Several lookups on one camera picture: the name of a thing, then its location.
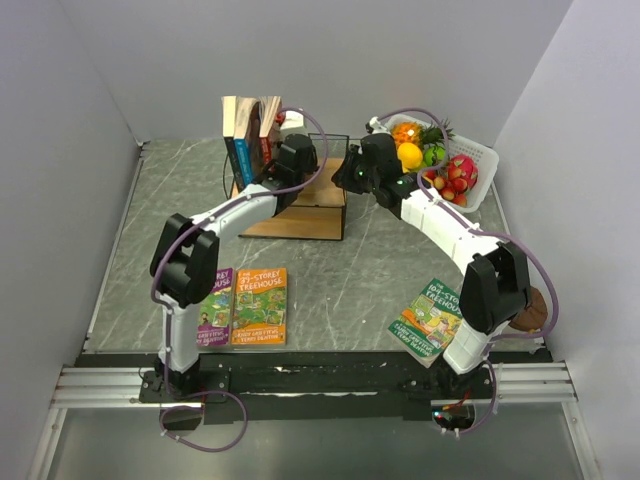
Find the purple 117-storey treehouse book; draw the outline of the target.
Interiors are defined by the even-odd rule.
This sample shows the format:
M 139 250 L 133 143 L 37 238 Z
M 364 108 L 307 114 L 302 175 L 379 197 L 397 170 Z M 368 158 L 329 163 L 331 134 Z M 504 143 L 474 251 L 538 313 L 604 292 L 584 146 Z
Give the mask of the purple 117-storey treehouse book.
M 234 270 L 218 270 L 209 295 L 200 306 L 196 343 L 199 347 L 219 347 L 229 343 Z

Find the pink dragon fruit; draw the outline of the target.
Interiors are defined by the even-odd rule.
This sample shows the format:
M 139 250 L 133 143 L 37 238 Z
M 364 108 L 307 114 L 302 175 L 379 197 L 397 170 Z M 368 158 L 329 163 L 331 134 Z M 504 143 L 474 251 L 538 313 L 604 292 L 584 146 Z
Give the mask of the pink dragon fruit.
M 460 154 L 451 158 L 446 172 L 449 182 L 458 193 L 471 190 L 477 183 L 478 168 L 468 155 Z

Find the green 104-storey treehouse book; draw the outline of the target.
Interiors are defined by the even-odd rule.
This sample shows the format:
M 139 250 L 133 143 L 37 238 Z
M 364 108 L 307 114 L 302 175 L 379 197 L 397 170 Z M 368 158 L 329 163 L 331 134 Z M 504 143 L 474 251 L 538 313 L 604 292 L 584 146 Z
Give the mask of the green 104-storey treehouse book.
M 462 320 L 459 295 L 433 278 L 390 323 L 388 332 L 420 364 L 429 368 L 452 342 Z

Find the blue comic cover book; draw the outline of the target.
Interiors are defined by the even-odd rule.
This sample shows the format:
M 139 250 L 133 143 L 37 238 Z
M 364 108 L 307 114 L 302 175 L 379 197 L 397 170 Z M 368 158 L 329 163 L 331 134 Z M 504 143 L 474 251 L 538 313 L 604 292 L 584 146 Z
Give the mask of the blue comic cover book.
M 238 186 L 240 191 L 254 180 L 254 150 L 259 127 L 259 100 L 254 97 L 239 97 L 236 105 L 234 144 L 241 172 Z

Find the orange round fruit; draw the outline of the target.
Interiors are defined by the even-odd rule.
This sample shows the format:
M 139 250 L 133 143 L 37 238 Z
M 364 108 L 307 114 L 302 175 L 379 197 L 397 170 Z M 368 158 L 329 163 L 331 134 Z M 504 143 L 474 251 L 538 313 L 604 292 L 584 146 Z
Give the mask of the orange round fruit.
M 405 171 L 417 169 L 423 161 L 423 152 L 411 142 L 401 143 L 397 148 L 397 156 Z

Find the orange spiky fruit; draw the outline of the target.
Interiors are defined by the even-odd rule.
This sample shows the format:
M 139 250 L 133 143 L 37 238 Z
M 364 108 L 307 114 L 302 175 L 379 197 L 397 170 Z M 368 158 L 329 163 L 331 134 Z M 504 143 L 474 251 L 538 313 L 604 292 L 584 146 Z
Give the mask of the orange spiky fruit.
M 395 124 L 390 132 L 397 148 L 405 143 L 422 148 L 423 127 L 420 124 L 416 122 L 400 122 Z

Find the brown round object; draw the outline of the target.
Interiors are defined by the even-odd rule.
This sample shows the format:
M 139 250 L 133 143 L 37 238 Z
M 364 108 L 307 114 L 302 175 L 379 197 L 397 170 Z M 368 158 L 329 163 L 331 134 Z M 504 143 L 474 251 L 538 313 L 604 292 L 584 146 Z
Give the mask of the brown round object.
M 541 330 L 548 318 L 548 307 L 541 292 L 531 288 L 531 303 L 514 317 L 509 326 L 519 332 L 533 333 Z

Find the wooden two-tier metal shelf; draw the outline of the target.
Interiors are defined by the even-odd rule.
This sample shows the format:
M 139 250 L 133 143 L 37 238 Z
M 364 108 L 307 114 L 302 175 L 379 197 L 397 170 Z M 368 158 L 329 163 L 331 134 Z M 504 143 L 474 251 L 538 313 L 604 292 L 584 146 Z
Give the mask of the wooden two-tier metal shelf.
M 346 134 L 328 134 L 325 147 L 317 133 L 310 137 L 318 160 L 328 153 L 319 178 L 302 190 L 296 201 L 283 213 L 257 223 L 241 234 L 246 238 L 341 241 L 346 220 L 346 191 L 336 187 L 332 175 L 340 167 L 350 144 Z

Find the dark grey cover book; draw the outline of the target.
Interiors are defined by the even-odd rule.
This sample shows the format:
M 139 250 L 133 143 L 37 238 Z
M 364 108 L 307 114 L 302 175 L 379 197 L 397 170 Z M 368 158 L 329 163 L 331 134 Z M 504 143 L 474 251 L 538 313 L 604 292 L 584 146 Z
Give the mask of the dark grey cover book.
M 235 180 L 236 188 L 241 192 L 246 183 L 244 180 L 241 161 L 236 151 L 236 144 L 234 141 L 235 135 L 235 121 L 237 110 L 237 97 L 236 96 L 222 96 L 222 137 L 229 156 L 229 163 L 233 173 L 233 179 Z

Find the red 13-storey treehouse book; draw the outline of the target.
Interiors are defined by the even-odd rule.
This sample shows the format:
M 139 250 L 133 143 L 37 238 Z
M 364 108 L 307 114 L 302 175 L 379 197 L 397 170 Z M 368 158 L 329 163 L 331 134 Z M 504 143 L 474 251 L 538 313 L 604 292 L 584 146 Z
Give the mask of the red 13-storey treehouse book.
M 280 96 L 261 96 L 259 98 L 259 145 L 261 166 L 269 164 L 276 156 L 277 143 L 280 141 L 279 111 L 282 108 Z

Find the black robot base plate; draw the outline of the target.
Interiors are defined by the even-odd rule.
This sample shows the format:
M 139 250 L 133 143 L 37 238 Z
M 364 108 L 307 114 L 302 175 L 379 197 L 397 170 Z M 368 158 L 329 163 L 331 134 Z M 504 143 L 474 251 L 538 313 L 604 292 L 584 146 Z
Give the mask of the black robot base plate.
M 245 419 L 400 418 L 428 421 L 437 402 L 469 405 L 493 394 L 487 369 L 456 375 L 403 351 L 206 353 L 185 374 L 143 375 L 143 404 L 194 406 L 207 425 Z

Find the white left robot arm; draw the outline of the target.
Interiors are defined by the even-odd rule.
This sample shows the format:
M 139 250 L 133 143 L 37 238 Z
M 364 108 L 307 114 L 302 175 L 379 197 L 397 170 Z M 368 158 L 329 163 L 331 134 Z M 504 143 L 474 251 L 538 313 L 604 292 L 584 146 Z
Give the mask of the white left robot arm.
M 220 247 L 282 213 L 319 169 L 312 140 L 291 134 L 278 156 L 238 195 L 193 218 L 175 214 L 166 221 L 150 265 L 151 300 L 163 312 L 164 338 L 155 369 L 173 400 L 185 402 L 198 389 L 199 308 L 214 287 Z

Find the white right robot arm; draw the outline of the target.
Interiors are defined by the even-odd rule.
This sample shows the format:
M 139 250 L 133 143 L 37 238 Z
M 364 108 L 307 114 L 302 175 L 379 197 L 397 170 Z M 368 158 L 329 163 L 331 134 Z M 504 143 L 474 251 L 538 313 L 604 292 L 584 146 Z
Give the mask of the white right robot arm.
M 449 365 L 437 374 L 446 397 L 472 386 L 471 371 L 506 324 L 531 304 L 528 259 L 513 241 L 473 226 L 449 207 L 424 174 L 405 173 L 388 133 L 366 136 L 348 148 L 332 182 L 351 193 L 372 194 L 377 203 L 435 243 L 463 274 L 462 325 L 444 350 Z

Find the green apple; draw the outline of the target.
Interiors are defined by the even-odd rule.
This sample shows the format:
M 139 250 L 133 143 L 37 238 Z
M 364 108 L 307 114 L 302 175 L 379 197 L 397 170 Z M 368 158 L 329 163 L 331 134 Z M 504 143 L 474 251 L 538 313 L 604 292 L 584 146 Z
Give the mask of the green apple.
M 439 145 L 428 147 L 423 153 L 423 163 L 426 167 L 440 165 L 446 158 L 446 149 Z

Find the orange 39-storey treehouse book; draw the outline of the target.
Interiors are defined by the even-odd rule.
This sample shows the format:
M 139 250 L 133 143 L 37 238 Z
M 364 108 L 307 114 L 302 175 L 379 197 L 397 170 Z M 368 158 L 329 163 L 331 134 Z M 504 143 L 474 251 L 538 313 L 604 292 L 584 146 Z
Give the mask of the orange 39-storey treehouse book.
M 231 345 L 285 345 L 288 274 L 285 268 L 236 272 Z

